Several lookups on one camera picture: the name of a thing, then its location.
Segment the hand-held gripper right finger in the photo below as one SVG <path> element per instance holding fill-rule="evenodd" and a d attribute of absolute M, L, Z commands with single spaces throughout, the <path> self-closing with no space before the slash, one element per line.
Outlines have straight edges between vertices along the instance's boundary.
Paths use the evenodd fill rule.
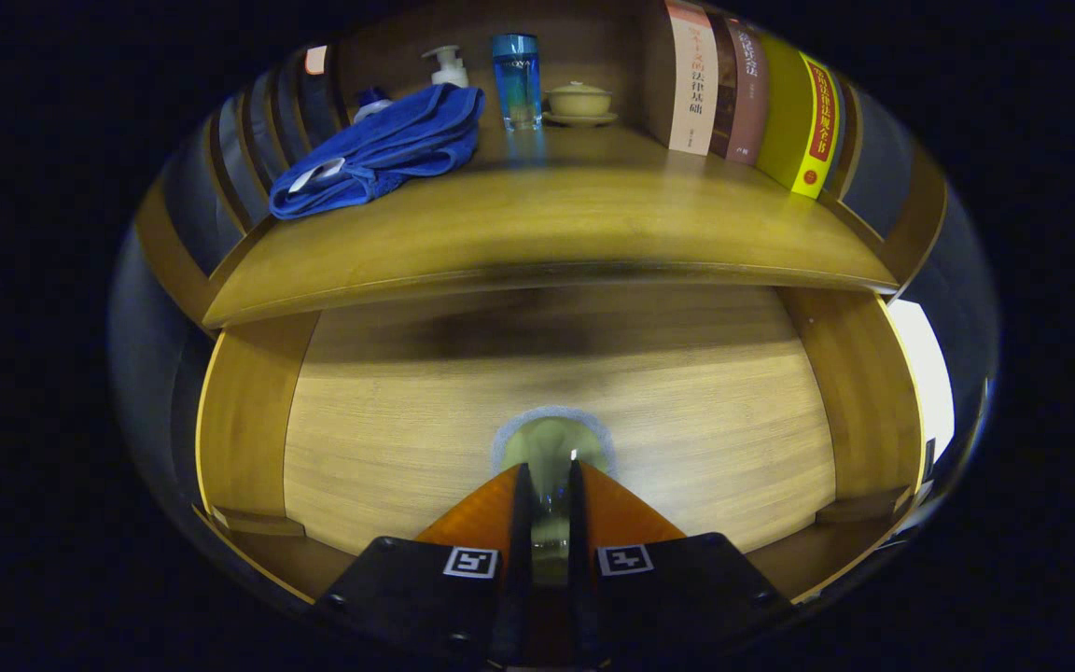
<path fill-rule="evenodd" d="M 585 668 L 714 668 L 796 607 L 718 532 L 690 537 L 593 464 L 570 469 L 568 629 Z"/>

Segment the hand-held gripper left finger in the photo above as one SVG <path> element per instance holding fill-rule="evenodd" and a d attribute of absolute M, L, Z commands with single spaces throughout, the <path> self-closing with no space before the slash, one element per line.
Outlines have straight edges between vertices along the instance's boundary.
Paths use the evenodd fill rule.
<path fill-rule="evenodd" d="M 505 668 L 524 650 L 533 485 L 500 472 L 417 539 L 379 537 L 314 603 L 313 621 L 400 668 Z"/>

